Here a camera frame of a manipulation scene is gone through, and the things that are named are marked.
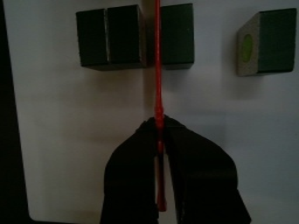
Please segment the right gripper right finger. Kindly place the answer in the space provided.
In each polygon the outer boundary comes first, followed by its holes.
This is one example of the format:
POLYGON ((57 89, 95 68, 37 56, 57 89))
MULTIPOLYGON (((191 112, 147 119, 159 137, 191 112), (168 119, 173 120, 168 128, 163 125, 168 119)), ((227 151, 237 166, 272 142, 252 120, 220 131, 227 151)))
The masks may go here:
POLYGON ((235 162, 204 136, 164 118, 177 224, 249 224, 235 162))

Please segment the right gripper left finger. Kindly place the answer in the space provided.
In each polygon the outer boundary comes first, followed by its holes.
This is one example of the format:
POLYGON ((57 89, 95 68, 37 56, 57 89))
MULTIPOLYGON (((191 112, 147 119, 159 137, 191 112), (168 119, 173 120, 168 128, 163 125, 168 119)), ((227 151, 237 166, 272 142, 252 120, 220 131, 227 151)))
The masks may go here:
POLYGON ((155 119, 149 118, 109 157, 99 224, 157 224, 155 139, 155 119))

